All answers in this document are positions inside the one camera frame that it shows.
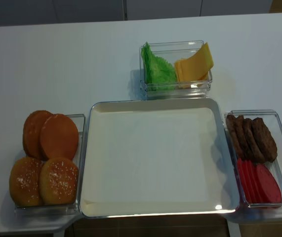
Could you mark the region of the clear lettuce cheese container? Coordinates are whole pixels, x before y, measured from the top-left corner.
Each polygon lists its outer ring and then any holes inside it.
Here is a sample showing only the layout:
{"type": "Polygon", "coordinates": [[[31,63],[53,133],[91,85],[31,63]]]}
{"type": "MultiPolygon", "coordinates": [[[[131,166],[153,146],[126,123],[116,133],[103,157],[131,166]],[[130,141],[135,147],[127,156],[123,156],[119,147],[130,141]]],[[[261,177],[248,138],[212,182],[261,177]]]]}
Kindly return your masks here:
{"type": "MultiPolygon", "coordinates": [[[[148,43],[151,51],[155,56],[164,58],[168,63],[172,64],[180,59],[187,59],[193,56],[204,44],[202,40],[166,42],[166,43],[148,43]]],[[[206,96],[211,89],[213,81],[212,73],[209,71],[207,80],[194,82],[176,82],[173,90],[148,91],[145,82],[146,73],[144,71],[144,63],[140,53],[140,87],[141,94],[144,99],[162,99],[162,98],[180,98],[180,97],[199,97],[206,96]]]]}

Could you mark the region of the clear bun container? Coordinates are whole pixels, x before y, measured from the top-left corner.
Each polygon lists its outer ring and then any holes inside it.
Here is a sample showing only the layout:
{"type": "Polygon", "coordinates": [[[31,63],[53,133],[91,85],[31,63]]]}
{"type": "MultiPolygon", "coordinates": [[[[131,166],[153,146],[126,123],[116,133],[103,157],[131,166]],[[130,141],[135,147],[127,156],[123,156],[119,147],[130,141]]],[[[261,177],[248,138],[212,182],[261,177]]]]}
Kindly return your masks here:
{"type": "MultiPolygon", "coordinates": [[[[79,142],[76,149],[76,153],[73,157],[73,163],[79,169],[79,178],[82,178],[83,174],[83,160],[85,155],[85,140],[87,137],[85,126],[86,119],[83,114],[77,115],[67,115],[69,119],[76,125],[79,131],[79,142]]],[[[80,198],[80,188],[82,180],[78,181],[76,184],[75,199],[71,203],[67,204],[41,204],[39,206],[24,207],[15,205],[15,215],[19,218],[26,217],[44,217],[53,215],[79,215],[79,198],[80,198]]]]}

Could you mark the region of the tomato slice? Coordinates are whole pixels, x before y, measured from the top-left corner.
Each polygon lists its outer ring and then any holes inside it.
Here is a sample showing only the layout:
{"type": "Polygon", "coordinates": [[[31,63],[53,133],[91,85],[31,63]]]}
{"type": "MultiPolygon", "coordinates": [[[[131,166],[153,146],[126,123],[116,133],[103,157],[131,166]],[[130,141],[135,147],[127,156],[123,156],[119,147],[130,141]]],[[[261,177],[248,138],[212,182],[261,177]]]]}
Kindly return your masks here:
{"type": "Polygon", "coordinates": [[[259,189],[259,186],[257,184],[257,176],[255,173],[255,166],[254,164],[249,161],[248,162],[248,168],[249,168],[249,172],[250,172],[250,179],[251,179],[251,183],[255,192],[255,201],[254,203],[266,203],[265,198],[262,196],[262,192],[259,189]]]}
{"type": "Polygon", "coordinates": [[[263,164],[256,165],[255,179],[259,189],[259,195],[264,203],[282,203],[281,190],[266,166],[263,164]]]}
{"type": "Polygon", "coordinates": [[[254,183],[253,179],[253,173],[252,173],[252,168],[250,166],[250,161],[245,160],[243,162],[243,175],[245,179],[245,185],[246,187],[245,192],[246,192],[246,200],[248,203],[260,203],[260,197],[258,195],[256,185],[254,183]]]}
{"type": "Polygon", "coordinates": [[[240,180],[244,191],[245,199],[248,203],[252,203],[253,201],[252,186],[250,183],[250,179],[248,177],[245,163],[240,158],[237,159],[237,167],[238,167],[238,172],[240,175],[240,180]]]}

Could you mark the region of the clear patty tomato container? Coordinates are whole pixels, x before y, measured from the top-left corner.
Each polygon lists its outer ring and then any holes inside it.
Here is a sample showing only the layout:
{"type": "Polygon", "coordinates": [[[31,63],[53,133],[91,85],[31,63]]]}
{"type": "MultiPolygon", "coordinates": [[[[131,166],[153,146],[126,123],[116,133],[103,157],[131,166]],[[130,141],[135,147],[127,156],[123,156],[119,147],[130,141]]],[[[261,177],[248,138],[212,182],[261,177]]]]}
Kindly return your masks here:
{"type": "MultiPolygon", "coordinates": [[[[282,124],[281,124],[278,114],[273,110],[230,111],[225,114],[224,126],[227,132],[227,141],[228,141],[228,145],[231,150],[232,163],[234,166],[238,189],[240,193],[240,202],[241,202],[240,207],[239,207],[240,215],[242,217],[246,217],[247,215],[264,217],[265,215],[275,216],[275,215],[282,214],[282,203],[273,203],[273,204],[252,203],[250,204],[246,201],[244,191],[242,188],[242,184],[241,184],[241,180],[240,180],[240,175],[238,172],[238,167],[237,167],[238,156],[235,152],[235,149],[234,149],[234,146],[231,140],[231,136],[228,132],[227,125],[226,125],[226,116],[229,114],[233,115],[235,118],[237,118],[238,116],[243,116],[244,119],[246,118],[251,119],[251,120],[255,118],[263,119],[265,125],[268,127],[268,129],[271,132],[272,137],[275,140],[275,143],[278,149],[278,156],[274,162],[266,161],[265,163],[262,163],[262,164],[266,166],[267,169],[270,171],[270,173],[273,175],[282,193],[282,124]]],[[[250,160],[250,161],[254,164],[255,167],[256,165],[260,164],[260,163],[253,162],[253,160],[250,160]]]]}

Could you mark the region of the brown patty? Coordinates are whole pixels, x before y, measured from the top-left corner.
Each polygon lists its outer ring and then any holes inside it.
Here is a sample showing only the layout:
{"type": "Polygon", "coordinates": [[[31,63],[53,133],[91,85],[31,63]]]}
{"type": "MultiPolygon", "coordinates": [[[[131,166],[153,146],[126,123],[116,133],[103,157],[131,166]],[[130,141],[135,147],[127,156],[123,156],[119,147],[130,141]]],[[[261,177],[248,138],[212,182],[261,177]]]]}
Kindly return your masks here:
{"type": "Polygon", "coordinates": [[[243,121],[244,121],[243,116],[238,116],[235,119],[235,131],[236,131],[237,139],[238,139],[239,146],[241,149],[239,158],[241,158],[242,160],[252,160],[253,153],[246,140],[246,136],[245,136],[245,133],[242,127],[243,121]]]}
{"type": "Polygon", "coordinates": [[[238,158],[244,160],[244,153],[243,153],[243,150],[242,148],[240,147],[240,144],[239,144],[239,140],[237,138],[237,134],[236,134],[236,130],[235,130],[235,117],[231,114],[227,115],[226,116],[226,125],[227,125],[227,129],[228,129],[228,132],[231,136],[231,140],[232,140],[232,143],[233,143],[233,146],[234,146],[234,149],[235,149],[235,152],[238,156],[238,158]]]}
{"type": "Polygon", "coordinates": [[[268,162],[274,162],[278,156],[278,149],[270,130],[262,118],[255,118],[251,121],[253,137],[257,146],[268,162]]]}
{"type": "Polygon", "coordinates": [[[251,126],[251,122],[252,120],[249,119],[249,118],[245,118],[243,120],[243,123],[242,123],[242,128],[243,128],[243,131],[244,131],[244,135],[245,135],[245,138],[246,138],[246,141],[253,153],[253,162],[256,162],[256,163],[265,163],[266,160],[263,156],[263,154],[261,153],[255,139],[254,139],[254,136],[253,136],[253,133],[252,133],[252,126],[251,126]]]}

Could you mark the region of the sesame bun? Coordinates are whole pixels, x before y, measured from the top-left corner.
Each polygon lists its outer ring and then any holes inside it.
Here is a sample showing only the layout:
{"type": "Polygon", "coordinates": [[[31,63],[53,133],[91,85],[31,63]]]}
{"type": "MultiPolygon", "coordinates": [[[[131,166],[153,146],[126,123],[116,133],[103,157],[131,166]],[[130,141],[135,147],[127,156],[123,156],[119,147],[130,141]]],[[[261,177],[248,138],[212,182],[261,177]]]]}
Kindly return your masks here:
{"type": "Polygon", "coordinates": [[[78,168],[67,158],[48,160],[39,176],[40,196],[46,205],[75,202],[78,185],[78,168]]]}
{"type": "Polygon", "coordinates": [[[9,193],[19,207],[42,205],[39,176],[42,162],[36,158],[23,157],[15,162],[9,177],[9,193]]]}

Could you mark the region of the sesame bun top left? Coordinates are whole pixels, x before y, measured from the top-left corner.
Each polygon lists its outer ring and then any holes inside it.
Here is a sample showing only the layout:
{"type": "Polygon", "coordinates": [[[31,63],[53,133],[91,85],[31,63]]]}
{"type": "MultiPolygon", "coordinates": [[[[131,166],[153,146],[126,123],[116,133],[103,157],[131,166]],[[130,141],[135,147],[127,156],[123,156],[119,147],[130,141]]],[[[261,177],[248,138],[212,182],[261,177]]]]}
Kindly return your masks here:
{"type": "Polygon", "coordinates": [[[23,157],[15,162],[9,177],[9,193],[19,207],[42,205],[39,176],[42,162],[36,158],[23,157]]]}

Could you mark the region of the green lettuce leaves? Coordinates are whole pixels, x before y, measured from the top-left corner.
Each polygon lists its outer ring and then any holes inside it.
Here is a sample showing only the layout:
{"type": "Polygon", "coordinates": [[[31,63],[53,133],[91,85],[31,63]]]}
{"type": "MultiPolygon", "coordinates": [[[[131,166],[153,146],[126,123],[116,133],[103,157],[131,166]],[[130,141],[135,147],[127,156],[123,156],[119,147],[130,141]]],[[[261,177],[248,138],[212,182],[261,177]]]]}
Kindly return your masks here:
{"type": "Polygon", "coordinates": [[[164,58],[155,56],[146,42],[141,49],[148,91],[173,90],[177,82],[175,69],[164,58]]]}

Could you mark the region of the yellow cheese slices stack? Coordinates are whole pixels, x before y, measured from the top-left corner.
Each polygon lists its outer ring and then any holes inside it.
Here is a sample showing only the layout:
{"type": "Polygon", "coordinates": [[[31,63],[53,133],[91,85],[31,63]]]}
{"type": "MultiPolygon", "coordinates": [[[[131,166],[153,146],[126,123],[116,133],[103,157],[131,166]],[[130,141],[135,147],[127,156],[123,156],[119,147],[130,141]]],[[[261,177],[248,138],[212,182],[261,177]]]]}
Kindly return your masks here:
{"type": "Polygon", "coordinates": [[[207,80],[208,73],[213,66],[214,62],[208,43],[205,43],[190,58],[180,59],[174,63],[177,82],[207,80]]]}

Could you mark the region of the sesame bun top right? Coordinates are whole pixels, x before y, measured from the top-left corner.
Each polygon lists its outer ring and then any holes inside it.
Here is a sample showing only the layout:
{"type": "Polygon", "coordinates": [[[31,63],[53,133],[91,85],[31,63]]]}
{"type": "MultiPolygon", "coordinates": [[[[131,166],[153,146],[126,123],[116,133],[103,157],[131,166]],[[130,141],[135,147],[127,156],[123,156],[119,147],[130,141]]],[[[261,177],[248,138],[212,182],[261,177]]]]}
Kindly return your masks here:
{"type": "Polygon", "coordinates": [[[78,185],[78,168],[67,158],[48,160],[39,176],[40,196],[46,205],[75,202],[78,185]]]}

